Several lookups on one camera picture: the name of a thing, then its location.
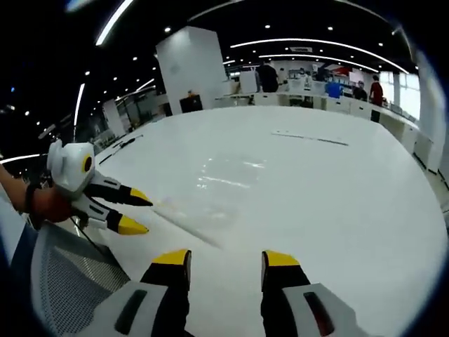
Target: office desk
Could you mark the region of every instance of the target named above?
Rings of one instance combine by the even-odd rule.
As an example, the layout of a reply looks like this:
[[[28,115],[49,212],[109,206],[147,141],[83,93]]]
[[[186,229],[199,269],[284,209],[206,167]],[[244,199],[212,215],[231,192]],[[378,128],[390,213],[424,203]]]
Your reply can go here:
[[[398,336],[429,298],[448,243],[443,216],[419,166],[379,124],[233,107],[168,117],[127,137],[139,134],[98,170],[163,200],[221,247],[123,205],[115,207],[149,233],[103,235],[132,279],[161,253],[192,250],[186,329],[196,337],[264,336],[264,249],[296,257],[371,334]]]

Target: yellow marking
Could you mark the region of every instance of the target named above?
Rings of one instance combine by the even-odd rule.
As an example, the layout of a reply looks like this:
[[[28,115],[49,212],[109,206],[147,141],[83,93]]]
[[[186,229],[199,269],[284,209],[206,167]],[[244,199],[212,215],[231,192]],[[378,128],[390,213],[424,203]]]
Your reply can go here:
[[[141,191],[136,190],[135,188],[131,188],[131,196],[144,199],[145,201],[149,201],[147,196],[143,194]]]
[[[137,235],[148,233],[148,229],[133,219],[122,216],[119,222],[119,234],[122,235]]]
[[[278,253],[277,251],[265,251],[268,256],[268,267],[276,267],[281,265],[300,265],[294,257]]]
[[[83,173],[86,173],[86,172],[87,172],[87,171],[84,170],[84,168],[86,167],[86,161],[87,161],[87,159],[89,159],[90,157],[91,157],[90,154],[87,154],[87,155],[84,157],[84,160],[83,160],[83,166],[81,167],[81,172],[83,172]]]
[[[183,265],[184,259],[189,250],[181,249],[180,251],[171,251],[170,253],[162,254],[153,260],[152,263],[159,263],[161,265]]]

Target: red shirt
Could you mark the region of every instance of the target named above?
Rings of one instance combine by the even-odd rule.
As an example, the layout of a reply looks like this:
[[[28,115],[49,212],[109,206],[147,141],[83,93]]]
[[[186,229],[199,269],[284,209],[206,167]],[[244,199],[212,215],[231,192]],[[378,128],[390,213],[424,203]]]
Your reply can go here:
[[[373,104],[379,105],[381,107],[384,91],[382,90],[379,82],[376,81],[371,84],[370,97],[371,95],[373,95]]]

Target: black wristband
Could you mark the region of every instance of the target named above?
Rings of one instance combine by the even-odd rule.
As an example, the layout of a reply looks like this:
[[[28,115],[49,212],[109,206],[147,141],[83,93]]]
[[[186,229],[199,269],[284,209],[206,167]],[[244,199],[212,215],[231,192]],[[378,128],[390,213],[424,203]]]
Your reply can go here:
[[[33,196],[34,191],[37,189],[41,189],[40,184],[29,184],[27,186],[27,192],[25,193],[25,213],[29,215],[34,215]]]

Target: human hand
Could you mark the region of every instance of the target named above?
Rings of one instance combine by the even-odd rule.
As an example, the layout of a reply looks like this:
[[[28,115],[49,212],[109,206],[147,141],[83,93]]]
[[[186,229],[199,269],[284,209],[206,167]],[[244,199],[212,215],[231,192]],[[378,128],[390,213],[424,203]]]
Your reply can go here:
[[[35,190],[33,210],[37,216],[60,223],[72,215],[72,205],[55,187]]]

